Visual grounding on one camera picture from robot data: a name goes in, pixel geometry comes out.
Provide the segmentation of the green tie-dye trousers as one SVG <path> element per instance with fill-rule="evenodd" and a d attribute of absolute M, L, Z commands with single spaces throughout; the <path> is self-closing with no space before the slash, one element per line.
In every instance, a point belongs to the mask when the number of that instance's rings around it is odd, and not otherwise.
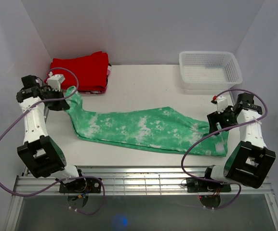
<path fill-rule="evenodd" d="M 148 152 L 184 154 L 209 132 L 206 121 L 187 117 L 171 107 L 132 112 L 99 113 L 83 109 L 75 87 L 66 90 L 75 135 L 84 141 Z"/>

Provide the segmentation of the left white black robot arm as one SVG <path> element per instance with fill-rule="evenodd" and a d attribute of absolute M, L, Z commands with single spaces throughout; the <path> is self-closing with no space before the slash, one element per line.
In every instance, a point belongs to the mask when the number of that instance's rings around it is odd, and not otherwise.
<path fill-rule="evenodd" d="M 77 166 L 68 166 L 61 148 L 49 136 L 46 129 L 45 110 L 69 109 L 61 91 L 65 77 L 52 75 L 45 85 L 36 76 L 21 78 L 23 88 L 16 99 L 23 112 L 25 137 L 17 153 L 31 174 L 36 178 L 54 177 L 61 180 L 60 191 L 80 193 L 87 189 L 87 181 Z"/>

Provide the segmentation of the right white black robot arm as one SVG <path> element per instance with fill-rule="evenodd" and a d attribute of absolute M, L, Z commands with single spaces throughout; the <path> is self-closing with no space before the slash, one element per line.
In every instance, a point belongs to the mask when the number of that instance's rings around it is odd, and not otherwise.
<path fill-rule="evenodd" d="M 255 105 L 254 95 L 250 93 L 239 94 L 233 106 L 223 96 L 214 96 L 212 103 L 217 110 L 207 116 L 209 133 L 218 135 L 218 130 L 238 125 L 240 142 L 223 166 L 206 169 L 203 188 L 214 191 L 220 181 L 259 188 L 276 159 L 275 152 L 267 148 L 263 139 L 258 120 L 263 114 L 261 106 Z"/>

